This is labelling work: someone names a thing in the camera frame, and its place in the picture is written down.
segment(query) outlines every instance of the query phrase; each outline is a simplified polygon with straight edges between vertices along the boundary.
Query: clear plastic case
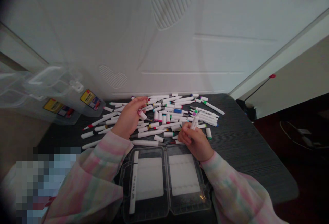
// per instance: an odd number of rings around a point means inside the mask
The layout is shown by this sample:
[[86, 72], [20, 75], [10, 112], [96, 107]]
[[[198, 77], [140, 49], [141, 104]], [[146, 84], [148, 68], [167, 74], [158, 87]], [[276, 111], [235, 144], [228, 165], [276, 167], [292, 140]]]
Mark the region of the clear plastic case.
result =
[[[163, 188], [164, 195], [151, 199], [139, 200], [135, 204], [135, 213], [129, 214], [130, 192], [132, 181], [132, 167], [134, 151], [139, 151], [139, 159], [142, 158], [162, 158]], [[122, 166], [119, 185], [123, 186], [123, 218], [125, 223], [135, 223], [140, 221], [164, 218], [169, 210], [174, 215], [207, 210], [211, 208], [209, 188], [204, 184], [199, 162], [193, 157], [197, 177], [201, 192], [189, 193], [178, 196], [172, 195], [169, 156], [190, 154], [185, 145], [169, 145], [165, 148], [143, 148], [133, 149], [129, 156], [129, 161]]]
[[48, 66], [27, 79], [24, 87], [36, 95], [51, 96], [88, 117], [99, 117], [105, 106], [71, 66]]
[[74, 125], [80, 113], [55, 99], [31, 94], [22, 86], [30, 76], [29, 72], [0, 73], [0, 108], [58, 125]]

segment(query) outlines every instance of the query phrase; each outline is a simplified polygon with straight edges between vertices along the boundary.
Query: child's hand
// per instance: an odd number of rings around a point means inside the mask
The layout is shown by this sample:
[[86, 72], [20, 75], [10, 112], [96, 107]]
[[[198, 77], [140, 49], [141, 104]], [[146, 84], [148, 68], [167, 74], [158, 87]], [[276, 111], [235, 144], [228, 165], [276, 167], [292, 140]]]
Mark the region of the child's hand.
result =
[[200, 162], [209, 160], [213, 156], [214, 150], [211, 148], [205, 134], [198, 127], [195, 130], [191, 130], [190, 127], [191, 123], [185, 122], [178, 134], [178, 141], [185, 143], [194, 157]]
[[119, 137], [129, 140], [131, 134], [136, 130], [139, 121], [137, 110], [146, 107], [147, 100], [148, 98], [144, 96], [137, 97], [129, 102], [122, 110], [117, 123], [111, 131]]

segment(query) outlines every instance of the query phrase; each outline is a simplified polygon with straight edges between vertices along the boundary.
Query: dark floor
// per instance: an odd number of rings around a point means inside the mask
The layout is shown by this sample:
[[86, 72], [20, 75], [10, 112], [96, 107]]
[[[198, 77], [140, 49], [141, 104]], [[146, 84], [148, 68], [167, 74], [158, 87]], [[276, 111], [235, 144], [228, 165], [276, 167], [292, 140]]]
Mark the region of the dark floor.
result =
[[[300, 195], [295, 200], [274, 206], [274, 210], [289, 223], [329, 223], [326, 153], [319, 154], [294, 144], [282, 131], [279, 121], [276, 113], [255, 121], [254, 125], [295, 178]], [[291, 121], [297, 128], [308, 128], [307, 122], [309, 119]], [[294, 132], [289, 125], [283, 126], [288, 134]]]

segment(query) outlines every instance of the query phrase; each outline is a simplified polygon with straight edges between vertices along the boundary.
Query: dark gray table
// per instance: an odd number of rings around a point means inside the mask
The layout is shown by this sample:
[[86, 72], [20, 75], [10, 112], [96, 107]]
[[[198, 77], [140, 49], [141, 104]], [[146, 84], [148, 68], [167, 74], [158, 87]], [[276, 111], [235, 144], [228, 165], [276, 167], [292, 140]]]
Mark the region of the dark gray table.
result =
[[[236, 170], [249, 174], [259, 181], [269, 192], [273, 204], [295, 199], [298, 196], [296, 181], [234, 99], [226, 94], [204, 96], [209, 98], [209, 103], [225, 112], [225, 115], [220, 115], [219, 127], [209, 125], [212, 133], [210, 141], [212, 148]], [[185, 105], [183, 109], [188, 111], [189, 106]], [[191, 106], [215, 112], [202, 103], [195, 102]], [[153, 120], [152, 112], [148, 112], [147, 115]], [[40, 142], [38, 152], [69, 153], [69, 150], [65, 148], [81, 147], [101, 139], [101, 135], [86, 139], [80, 137], [83, 133], [82, 129], [98, 119], [81, 115], [74, 126], [52, 124]], [[152, 137], [143, 138], [143, 140], [152, 139]], [[165, 138], [165, 143], [170, 141], [172, 141], [171, 138]], [[212, 215], [211, 220], [207, 220], [208, 223], [214, 220], [213, 217]]]

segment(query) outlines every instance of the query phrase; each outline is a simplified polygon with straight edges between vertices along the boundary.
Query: pastel plaid sleeve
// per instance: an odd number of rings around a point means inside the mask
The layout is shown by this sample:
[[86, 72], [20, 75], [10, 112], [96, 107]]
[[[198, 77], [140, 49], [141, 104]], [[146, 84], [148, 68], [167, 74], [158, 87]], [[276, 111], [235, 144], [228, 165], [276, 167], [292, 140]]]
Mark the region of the pastel plaid sleeve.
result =
[[95, 149], [84, 151], [66, 176], [44, 223], [80, 222], [114, 202], [118, 207], [123, 189], [112, 180], [133, 146], [110, 131]]
[[201, 165], [214, 188], [213, 204], [221, 223], [286, 223], [276, 216], [266, 189], [218, 153]]

